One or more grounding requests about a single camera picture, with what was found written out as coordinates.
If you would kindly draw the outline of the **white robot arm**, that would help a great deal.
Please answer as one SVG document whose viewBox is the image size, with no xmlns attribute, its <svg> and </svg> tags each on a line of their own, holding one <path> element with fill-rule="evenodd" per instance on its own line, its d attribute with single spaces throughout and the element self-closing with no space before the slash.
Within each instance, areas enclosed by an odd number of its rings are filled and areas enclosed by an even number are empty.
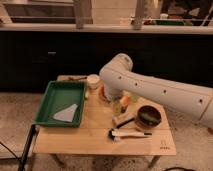
<svg viewBox="0 0 213 171">
<path fill-rule="evenodd" d="M 213 88 L 144 76 L 134 73 L 132 68 L 132 59 L 124 53 L 102 67 L 99 76 L 108 101 L 128 91 L 187 113 L 213 129 Z"/>
</svg>

